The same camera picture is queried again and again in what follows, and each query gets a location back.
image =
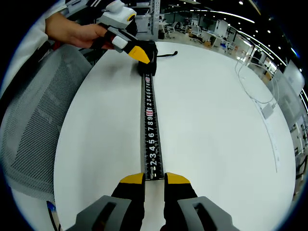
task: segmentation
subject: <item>measuring tape blade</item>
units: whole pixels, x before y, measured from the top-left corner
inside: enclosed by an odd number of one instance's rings
[[[144,74],[143,78],[144,105],[144,173],[146,180],[164,178],[163,158],[158,129],[157,109],[152,74]]]

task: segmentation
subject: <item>white sleeve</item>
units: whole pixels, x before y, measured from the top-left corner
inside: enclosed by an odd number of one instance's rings
[[[45,19],[53,15],[54,13],[57,13],[63,9],[65,9],[67,6],[65,4],[65,0],[58,0],[57,3],[55,3],[53,6],[49,8],[44,14]]]
[[[59,0],[51,6],[50,9],[48,9],[29,29],[28,33],[25,35],[22,42],[19,44],[19,47],[15,51],[8,70],[4,76],[2,86],[0,88],[0,98],[22,65],[31,57],[37,48],[48,40],[48,36],[45,34],[46,18],[65,8],[65,0]]]

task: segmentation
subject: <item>human hand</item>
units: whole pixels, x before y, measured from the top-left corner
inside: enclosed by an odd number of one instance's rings
[[[107,29],[97,24],[81,26],[55,13],[46,19],[46,34],[53,40],[68,43],[81,48],[90,48],[93,41],[104,37]],[[106,42],[103,49],[113,49],[110,42]]]
[[[107,30],[97,24],[90,24],[86,26],[80,26],[71,37],[71,44],[77,47],[90,48],[95,39],[104,37]],[[103,49],[113,49],[112,43],[106,41],[102,47]]]

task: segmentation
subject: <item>round white table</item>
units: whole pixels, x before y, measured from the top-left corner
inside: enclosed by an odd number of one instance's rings
[[[158,42],[154,77],[164,171],[190,180],[228,212],[242,231],[269,231],[290,207],[295,186],[291,135],[278,106],[267,119],[279,149],[273,149],[262,117],[239,84],[236,61],[206,49]],[[54,195],[62,228],[119,181],[141,168],[141,77],[137,62],[108,51],[90,71],[65,117],[54,166]],[[241,75],[252,95],[270,91],[247,67]],[[141,230],[164,225],[164,182],[146,182]]]

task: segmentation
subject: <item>white chair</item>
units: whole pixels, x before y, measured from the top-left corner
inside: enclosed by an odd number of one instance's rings
[[[166,29],[169,33],[175,32],[175,26],[178,24],[178,22],[174,22],[171,26],[166,26]]]

